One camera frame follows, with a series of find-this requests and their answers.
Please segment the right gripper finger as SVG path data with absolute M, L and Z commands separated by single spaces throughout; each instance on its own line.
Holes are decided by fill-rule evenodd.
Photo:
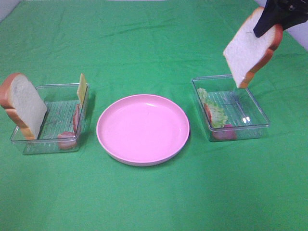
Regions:
M 305 23 L 308 20 L 308 13 L 290 12 L 280 22 L 283 30 L 293 27 L 298 24 Z
M 282 25 L 283 10 L 276 4 L 268 4 L 264 7 L 263 13 L 253 31 L 257 38 L 263 36 L 274 25 Z

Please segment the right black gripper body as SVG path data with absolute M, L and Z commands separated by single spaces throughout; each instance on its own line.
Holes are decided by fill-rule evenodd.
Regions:
M 268 0 L 266 5 L 285 13 L 308 13 L 307 0 Z

